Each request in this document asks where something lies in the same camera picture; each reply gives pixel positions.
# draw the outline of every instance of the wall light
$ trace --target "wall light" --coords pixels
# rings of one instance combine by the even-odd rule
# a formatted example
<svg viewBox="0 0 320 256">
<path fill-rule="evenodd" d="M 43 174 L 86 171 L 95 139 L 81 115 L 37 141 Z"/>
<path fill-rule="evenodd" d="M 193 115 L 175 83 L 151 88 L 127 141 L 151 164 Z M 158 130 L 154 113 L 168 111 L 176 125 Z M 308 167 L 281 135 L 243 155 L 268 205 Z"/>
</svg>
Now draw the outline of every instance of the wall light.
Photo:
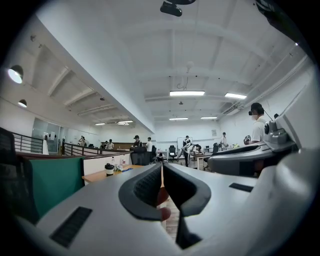
<svg viewBox="0 0 320 256">
<path fill-rule="evenodd" d="M 203 96 L 204 90 L 171 90 L 170 96 Z"/>
<path fill-rule="evenodd" d="M 217 116 L 204 116 L 204 117 L 201 117 L 201 119 L 216 119 L 218 118 Z"/>
<path fill-rule="evenodd" d="M 24 78 L 24 70 L 21 66 L 14 65 L 8 70 L 8 75 L 14 82 L 21 84 Z"/>
<path fill-rule="evenodd" d="M 224 95 L 224 97 L 228 97 L 228 98 L 237 98 L 237 99 L 245 99 L 247 96 L 244 95 L 240 95 L 240 94 L 233 94 L 233 93 L 227 93 L 226 95 Z"/>
<path fill-rule="evenodd" d="M 19 104 L 21 107 L 24 107 L 24 108 L 27 107 L 27 102 L 26 102 L 25 99 L 21 99 L 21 100 L 18 102 L 18 104 Z"/>
<path fill-rule="evenodd" d="M 188 117 L 177 117 L 177 118 L 169 118 L 169 120 L 187 120 Z"/>
<path fill-rule="evenodd" d="M 129 120 L 129 121 L 120 121 L 118 122 L 118 124 L 122 124 L 122 123 L 132 123 L 133 121 L 132 120 Z"/>
</svg>

